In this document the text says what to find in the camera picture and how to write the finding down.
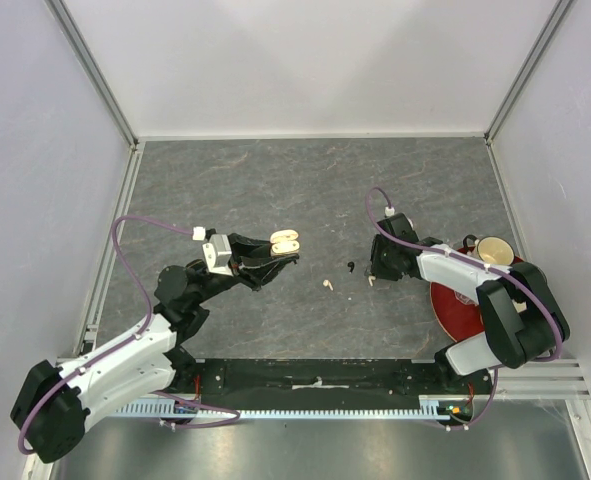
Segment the white mug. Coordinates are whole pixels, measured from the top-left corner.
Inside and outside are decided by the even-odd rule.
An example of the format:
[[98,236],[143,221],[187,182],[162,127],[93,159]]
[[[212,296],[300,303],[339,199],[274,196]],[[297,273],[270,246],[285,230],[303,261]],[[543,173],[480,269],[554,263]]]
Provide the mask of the white mug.
[[[468,241],[474,242],[475,248],[469,252]],[[511,265],[515,260],[515,252],[506,240],[499,237],[477,238],[475,235],[466,235],[464,248],[467,255],[471,255],[483,262],[493,265]]]

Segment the marble-patterned surface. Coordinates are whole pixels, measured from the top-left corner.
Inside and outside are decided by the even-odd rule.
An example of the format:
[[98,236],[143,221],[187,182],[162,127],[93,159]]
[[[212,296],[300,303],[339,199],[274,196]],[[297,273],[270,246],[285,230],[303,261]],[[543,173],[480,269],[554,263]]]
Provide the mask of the marble-patterned surface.
[[[475,233],[513,243],[479,138],[147,143],[129,213],[255,238],[284,228],[300,233],[298,265],[259,293],[237,286],[207,302],[211,316],[188,350],[200,357],[432,358],[447,345],[427,283],[407,278],[371,288],[363,275],[374,235],[364,195],[373,185],[413,219],[420,238],[455,245]],[[375,197],[374,205],[383,214],[383,200]],[[126,224],[122,243],[151,295],[165,265],[201,255],[198,243],[136,222]],[[116,264],[99,343],[143,312]]]

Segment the purple cable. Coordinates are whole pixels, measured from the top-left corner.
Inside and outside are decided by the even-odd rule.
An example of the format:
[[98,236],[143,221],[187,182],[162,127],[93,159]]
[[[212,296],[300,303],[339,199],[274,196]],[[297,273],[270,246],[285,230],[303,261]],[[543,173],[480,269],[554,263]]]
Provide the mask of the purple cable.
[[[144,297],[144,301],[146,302],[146,318],[144,319],[142,326],[139,327],[139,329],[137,330],[137,332],[135,334],[126,338],[125,340],[122,340],[120,343],[113,345],[111,348],[109,348],[105,352],[103,352],[100,355],[98,355],[97,357],[89,360],[88,362],[83,364],[81,367],[78,367],[75,370],[73,370],[69,375],[64,377],[59,382],[57,382],[55,384],[55,386],[53,386],[53,388],[51,388],[48,392],[46,392],[46,395],[44,395],[42,398],[39,399],[39,401],[35,404],[33,409],[30,411],[30,413],[26,417],[26,420],[24,420],[24,424],[22,425],[22,428],[19,431],[19,438],[17,439],[17,447],[19,448],[19,451],[22,452],[24,455],[30,455],[32,453],[35,453],[35,450],[26,448],[26,445],[25,445],[26,433],[28,432],[28,429],[31,426],[31,423],[33,423],[33,420],[35,420],[37,413],[44,406],[44,404],[46,404],[46,402],[48,402],[53,397],[53,395],[55,395],[62,387],[64,387],[64,385],[66,385],[68,382],[73,380],[75,377],[81,375],[81,369],[87,369],[87,368],[92,367],[100,360],[108,357],[112,353],[115,353],[117,350],[125,347],[126,345],[128,345],[129,343],[134,341],[136,339],[136,335],[139,336],[139,335],[143,334],[153,320],[153,305],[151,303],[151,299],[148,297],[148,293],[146,293],[146,289],[142,285],[142,282],[140,282],[139,278],[137,278],[137,275],[135,275],[135,272],[133,271],[132,267],[129,265],[124,254],[122,253],[122,249],[119,246],[119,240],[117,239],[117,230],[118,230],[119,226],[122,224],[122,222],[124,222],[126,220],[138,220],[140,222],[148,223],[150,225],[155,225],[156,227],[161,227],[166,230],[170,230],[171,232],[181,233],[182,235],[188,235],[188,236],[193,235],[192,229],[191,230],[184,230],[182,228],[174,227],[173,225],[168,225],[166,223],[162,223],[162,222],[155,220],[153,218],[140,217],[138,215],[124,215],[124,216],[119,217],[118,219],[116,219],[113,222],[113,225],[111,226],[111,240],[113,242],[113,248],[115,248],[115,254],[117,255],[117,258],[120,259],[120,261],[122,262],[122,265],[124,265],[124,268],[126,269],[128,274],[130,275],[130,277],[135,282],[135,285],[137,285],[137,289],[141,292],[142,296]],[[218,407],[209,407],[208,405],[201,405],[201,408],[204,408],[207,410],[213,410],[213,409],[217,409]],[[222,410],[222,411],[226,411],[228,413],[234,412],[231,410]],[[238,416],[235,419],[227,419],[227,420],[232,420],[232,421],[237,420],[239,418],[239,412],[237,412],[237,413],[238,413]],[[214,422],[212,424],[205,424],[203,427],[200,427],[200,428],[206,428],[207,426],[218,426],[220,424],[225,425],[224,423]]]
[[[371,209],[371,202],[370,202],[371,194],[376,190],[378,192],[381,192],[384,195],[384,198],[386,198],[386,202],[387,202],[389,208],[392,208],[393,204],[391,203],[388,195],[386,195],[386,193],[384,193],[384,190],[382,190],[380,187],[373,187],[366,194],[366,212],[368,213],[368,217],[371,219],[371,222],[373,222],[375,229],[380,234],[382,234],[384,237],[388,238],[392,242],[395,242],[395,243],[402,245],[404,247],[415,248],[417,250],[422,250],[425,252],[438,253],[440,255],[445,254],[444,250],[442,250],[441,248],[425,247],[423,245],[416,245],[414,243],[405,242],[403,240],[400,240],[399,238],[395,238],[394,236],[387,233],[382,227],[380,227],[377,224],[377,219],[375,218],[375,215],[373,215],[373,211]],[[476,260],[474,258],[471,258],[468,255],[464,255],[464,254],[461,254],[456,251],[450,252],[449,255],[456,258],[457,260],[459,260],[462,263],[466,263],[467,265],[471,265],[473,267],[479,268],[480,270],[486,270],[486,267],[484,266],[483,262]],[[539,311],[542,312],[542,315],[544,315],[546,322],[548,323],[549,327],[551,327],[551,331],[553,332],[553,337],[555,337],[555,351],[553,352],[552,355],[550,355],[548,357],[543,357],[543,358],[536,358],[535,361],[536,362],[552,362],[553,360],[557,360],[560,357],[560,355],[562,354],[562,335],[559,331],[559,327],[557,326],[557,323],[555,322],[555,319],[550,314],[548,309],[544,306],[544,304],[540,301],[540,299],[537,298],[535,296],[535,294],[528,289],[528,287],[526,285],[521,283],[519,280],[516,280],[508,273],[505,273],[502,270],[495,268],[495,267],[489,267],[488,271],[506,279],[507,281],[512,283],[518,290],[520,290],[524,295],[526,295],[528,297],[528,299],[531,302],[533,302],[533,304],[535,304],[535,306],[539,309]]]
[[[200,410],[210,410],[213,412],[222,412],[222,413],[229,413],[234,415],[232,418],[225,418],[224,420],[218,420],[217,422],[209,422],[209,423],[187,423],[187,424],[175,424],[175,428],[179,428],[182,430],[196,430],[198,428],[211,428],[211,427],[222,427],[224,425],[230,425],[231,423],[235,423],[239,420],[241,413],[237,410],[230,410],[228,408],[223,407],[214,407],[212,405],[204,405],[203,403],[194,402],[192,400],[186,400],[185,398],[178,397],[177,395],[171,395],[170,393],[162,392],[158,390],[153,392],[155,395],[159,395],[160,397],[170,398],[171,400],[175,400],[178,403],[183,405],[187,405],[191,408],[199,408]],[[162,420],[164,425],[172,425],[170,422]]]

